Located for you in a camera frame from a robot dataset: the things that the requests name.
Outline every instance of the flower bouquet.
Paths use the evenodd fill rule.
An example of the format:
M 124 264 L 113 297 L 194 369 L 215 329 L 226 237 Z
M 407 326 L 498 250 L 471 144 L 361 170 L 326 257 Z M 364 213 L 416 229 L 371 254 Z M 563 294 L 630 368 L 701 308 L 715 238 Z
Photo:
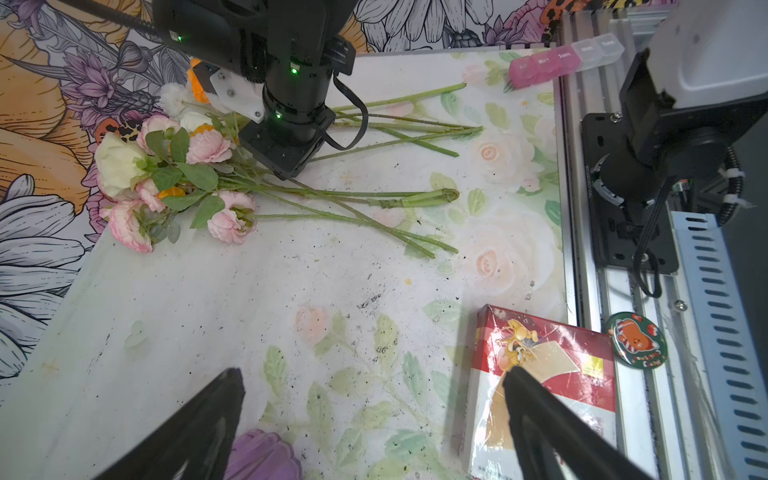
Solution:
M 463 88 L 453 85 L 408 97 L 368 104 L 376 107 L 402 101 L 417 101 L 447 91 Z M 230 112 L 223 114 L 210 105 L 196 101 L 189 89 L 169 84 L 161 90 L 161 107 L 166 114 L 156 114 L 142 124 L 135 141 L 107 133 L 95 154 L 98 186 L 106 197 L 116 202 L 99 212 L 108 221 L 112 236 L 137 252 L 151 252 L 155 243 L 168 239 L 175 243 L 180 235 L 176 216 L 196 207 L 190 228 L 207 228 L 211 235 L 226 243 L 243 243 L 259 218 L 327 219 L 357 223 L 381 230 L 423 255 L 434 258 L 435 247 L 458 251 L 438 240 L 387 227 L 349 204 L 367 204 L 381 208 L 433 207 L 458 198 L 458 191 L 443 188 L 426 192 L 358 193 L 315 190 L 298 180 L 295 187 L 276 183 L 269 170 L 261 167 L 253 155 L 240 146 L 238 134 L 249 121 Z M 359 127 L 360 113 L 352 105 L 334 109 L 337 127 Z M 370 128 L 391 134 L 397 140 L 358 147 L 350 151 L 315 157 L 318 161 L 343 154 L 401 143 L 415 143 L 440 154 L 457 156 L 427 141 L 441 137 L 477 134 L 482 127 L 444 124 L 415 118 L 393 117 L 388 122 L 371 122 Z M 401 131 L 418 131 L 410 137 Z M 254 196 L 261 195 L 303 210 L 301 214 L 258 215 Z M 317 210 L 289 200 L 304 197 L 335 204 L 352 216 Z

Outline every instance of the artificial flower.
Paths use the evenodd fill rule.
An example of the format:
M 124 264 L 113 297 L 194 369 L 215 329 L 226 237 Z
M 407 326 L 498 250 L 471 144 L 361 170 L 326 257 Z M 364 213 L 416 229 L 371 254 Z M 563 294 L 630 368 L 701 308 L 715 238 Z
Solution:
M 115 240 L 131 250 L 141 253 L 152 251 L 152 240 L 141 232 L 136 212 L 141 208 L 141 200 L 123 200 L 108 212 L 109 231 Z
M 122 141 L 120 137 L 107 132 L 96 149 L 98 184 L 101 191 L 110 198 L 128 192 L 134 182 L 147 174 L 136 165 L 146 154 L 136 142 Z
M 232 142 L 218 130 L 207 130 L 190 138 L 188 164 L 218 164 L 232 158 Z
M 213 125 L 214 121 L 199 111 L 188 111 L 179 120 L 181 126 L 188 132 L 195 131 L 201 125 Z
M 170 119 L 165 115 L 152 115 L 141 124 L 141 131 L 136 137 L 136 143 L 139 144 L 139 147 L 141 147 L 142 150 L 152 155 L 154 152 L 147 147 L 147 134 L 153 131 L 166 131 L 169 128 L 173 128 L 175 132 L 178 131 L 179 127 L 179 122 Z
M 178 117 L 189 105 L 197 105 L 197 101 L 189 88 L 182 84 L 166 83 L 160 89 L 157 104 L 169 117 Z
M 147 207 L 153 212 L 160 213 L 165 210 L 165 204 L 160 201 L 160 191 L 155 186 L 154 181 L 151 178 L 143 180 L 136 184 L 136 193 L 139 194 L 139 198 L 143 201 Z
M 253 198 L 240 192 L 230 191 L 216 192 L 214 195 L 224 200 L 224 210 L 217 212 L 208 220 L 208 231 L 224 243 L 241 245 L 245 242 L 246 235 L 253 230 L 253 221 L 247 219 L 247 214 L 243 213 L 243 210 L 256 209 Z

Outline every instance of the pink peony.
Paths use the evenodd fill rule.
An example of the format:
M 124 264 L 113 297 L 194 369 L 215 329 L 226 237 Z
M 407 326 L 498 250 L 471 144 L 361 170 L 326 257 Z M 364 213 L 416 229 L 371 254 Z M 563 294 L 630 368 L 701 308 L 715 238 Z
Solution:
M 140 231 L 139 220 L 134 214 L 141 205 L 141 200 L 123 200 L 104 213 L 109 216 L 109 231 L 115 240 L 131 250 L 149 253 L 152 251 L 152 242 L 148 235 Z
M 190 138 L 188 164 L 218 164 L 232 158 L 232 142 L 218 130 L 206 130 Z
M 139 131 L 139 135 L 136 137 L 136 143 L 139 144 L 141 150 L 152 155 L 154 152 L 147 147 L 147 134 L 152 131 L 166 131 L 169 128 L 173 128 L 174 131 L 177 131 L 181 128 L 181 125 L 179 125 L 179 122 L 171 120 L 165 115 L 152 115 L 141 124 L 141 131 Z
M 159 213 L 165 210 L 165 204 L 157 198 L 160 191 L 155 187 L 154 181 L 151 178 L 136 184 L 136 193 L 139 194 L 141 201 L 143 201 L 153 212 Z
M 248 227 L 246 221 L 239 218 L 237 212 L 231 208 L 255 210 L 256 204 L 253 198 L 240 192 L 230 191 L 216 192 L 214 195 L 224 200 L 224 210 L 217 212 L 208 220 L 208 231 L 224 243 L 241 245 L 245 242 L 246 235 L 253 230 L 253 225 Z

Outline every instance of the orange flower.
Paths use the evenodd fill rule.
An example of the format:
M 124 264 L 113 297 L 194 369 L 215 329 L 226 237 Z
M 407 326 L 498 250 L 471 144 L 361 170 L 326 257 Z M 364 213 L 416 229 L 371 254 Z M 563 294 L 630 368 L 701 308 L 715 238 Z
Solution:
M 184 190 L 181 190 L 179 187 L 171 187 L 157 194 L 157 198 L 163 200 L 165 197 L 183 197 L 186 194 L 187 193 L 184 192 Z

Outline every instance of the pink flower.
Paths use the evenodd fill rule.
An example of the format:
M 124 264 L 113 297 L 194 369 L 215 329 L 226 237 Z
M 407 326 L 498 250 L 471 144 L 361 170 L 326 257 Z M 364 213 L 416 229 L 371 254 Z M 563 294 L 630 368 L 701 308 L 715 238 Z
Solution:
M 208 220 L 208 231 L 224 243 L 243 244 L 246 235 L 253 230 L 253 221 L 247 219 L 245 214 L 231 208 L 255 210 L 256 204 L 253 198 L 240 192 L 229 191 L 216 192 L 214 195 L 224 200 L 224 210 L 217 212 Z
M 218 164 L 232 158 L 232 142 L 218 130 L 206 130 L 190 138 L 188 164 Z
M 157 189 L 151 178 L 136 184 L 136 193 L 139 194 L 141 201 L 143 201 L 153 212 L 159 213 L 165 210 L 165 204 L 157 198 L 160 191 Z
M 181 128 L 181 125 L 179 125 L 179 122 L 171 120 L 165 115 L 152 115 L 141 124 L 141 131 L 139 131 L 139 135 L 136 137 L 136 143 L 139 144 L 139 147 L 141 147 L 142 150 L 152 155 L 152 149 L 147 147 L 147 134 L 152 131 L 166 131 L 169 128 L 173 128 L 174 131 L 177 131 Z
M 141 200 L 123 200 L 108 212 L 109 231 L 115 240 L 131 250 L 141 253 L 152 251 L 152 241 L 140 231 L 141 225 L 134 212 L 141 208 Z
M 302 305 L 296 313 L 296 332 L 311 346 L 328 334 L 328 313 L 318 306 Z

